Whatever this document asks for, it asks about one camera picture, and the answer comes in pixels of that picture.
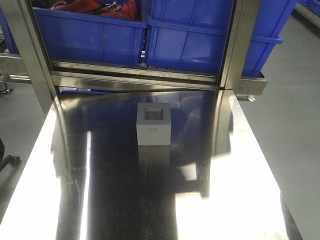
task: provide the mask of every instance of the blue storage bin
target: blue storage bin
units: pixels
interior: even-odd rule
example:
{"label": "blue storage bin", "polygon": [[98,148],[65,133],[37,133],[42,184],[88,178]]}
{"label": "blue storage bin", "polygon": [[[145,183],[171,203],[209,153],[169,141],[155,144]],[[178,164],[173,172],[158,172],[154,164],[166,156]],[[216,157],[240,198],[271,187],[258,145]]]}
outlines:
{"label": "blue storage bin", "polygon": [[302,6],[310,7],[311,0],[298,0],[298,3],[300,3]]}
{"label": "blue storage bin", "polygon": [[228,29],[234,0],[152,0],[155,20]]}
{"label": "blue storage bin", "polygon": [[[148,65],[206,73],[221,68],[226,30],[154,20],[149,17],[146,40]],[[281,37],[253,36],[243,75],[257,77]]]}
{"label": "blue storage bin", "polygon": [[[152,0],[155,20],[214,29],[228,29],[233,0]],[[277,37],[297,0],[262,0],[254,35]]]}
{"label": "blue storage bin", "polygon": [[311,0],[310,11],[313,12],[318,17],[320,17],[320,1]]}
{"label": "blue storage bin", "polygon": [[[136,3],[142,9],[141,1]],[[145,19],[133,21],[43,8],[34,8],[34,13],[52,59],[132,66],[141,60],[147,28]],[[2,10],[0,24],[10,53],[18,54]]]}

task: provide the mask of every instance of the metal shelf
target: metal shelf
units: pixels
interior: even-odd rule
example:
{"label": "metal shelf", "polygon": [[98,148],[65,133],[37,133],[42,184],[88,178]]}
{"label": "metal shelf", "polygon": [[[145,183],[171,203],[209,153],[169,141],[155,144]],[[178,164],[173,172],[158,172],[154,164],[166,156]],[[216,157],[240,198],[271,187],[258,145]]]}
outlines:
{"label": "metal shelf", "polygon": [[263,77],[243,79],[241,76],[261,0],[234,2],[218,77],[202,73],[53,62],[49,59],[30,0],[0,0],[0,5],[20,52],[20,55],[0,55],[0,74],[7,75],[3,79],[11,82],[30,81],[45,114],[59,94],[58,87],[128,92],[233,90],[236,94],[260,95],[267,83]]}

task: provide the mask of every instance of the gray cube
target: gray cube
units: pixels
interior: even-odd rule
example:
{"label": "gray cube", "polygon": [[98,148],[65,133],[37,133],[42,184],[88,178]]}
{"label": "gray cube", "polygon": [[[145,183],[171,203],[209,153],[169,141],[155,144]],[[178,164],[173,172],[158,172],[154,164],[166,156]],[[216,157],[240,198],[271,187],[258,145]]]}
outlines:
{"label": "gray cube", "polygon": [[136,136],[139,146],[171,144],[171,109],[169,103],[138,103]]}

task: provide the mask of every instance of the reflective surface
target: reflective surface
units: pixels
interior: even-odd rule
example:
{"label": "reflective surface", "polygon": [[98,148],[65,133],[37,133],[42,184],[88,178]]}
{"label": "reflective surface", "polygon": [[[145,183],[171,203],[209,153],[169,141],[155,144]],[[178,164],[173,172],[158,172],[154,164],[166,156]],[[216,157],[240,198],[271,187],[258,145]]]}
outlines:
{"label": "reflective surface", "polygon": [[[138,147],[140,102],[170,103],[171,146]],[[59,96],[0,238],[288,239],[279,188],[231,91]]]}

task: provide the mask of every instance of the concrete floor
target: concrete floor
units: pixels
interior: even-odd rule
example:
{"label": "concrete floor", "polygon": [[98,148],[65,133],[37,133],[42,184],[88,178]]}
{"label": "concrete floor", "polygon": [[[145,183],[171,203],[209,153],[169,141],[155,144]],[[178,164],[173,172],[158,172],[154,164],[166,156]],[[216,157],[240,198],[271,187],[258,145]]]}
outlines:
{"label": "concrete floor", "polygon": [[10,94],[0,94],[0,137],[5,154],[19,156],[21,164],[0,172],[0,222],[19,181],[45,116],[31,84],[8,83]]}
{"label": "concrete floor", "polygon": [[[303,169],[320,159],[320,30],[293,13],[281,35],[284,43],[275,47],[263,68],[269,81],[263,95],[256,103],[241,103],[280,188],[286,187],[282,176],[298,179],[299,171],[287,169],[286,163],[300,162]],[[44,122],[32,86],[8,85],[14,91],[0,95],[0,136],[5,154],[20,156],[22,163],[0,173],[0,221]],[[294,195],[286,192],[286,201],[294,202]]]}
{"label": "concrete floor", "polygon": [[262,70],[268,80],[263,95],[256,103],[240,104],[303,238],[317,240],[320,30],[293,12],[281,36],[284,43],[275,47]]}

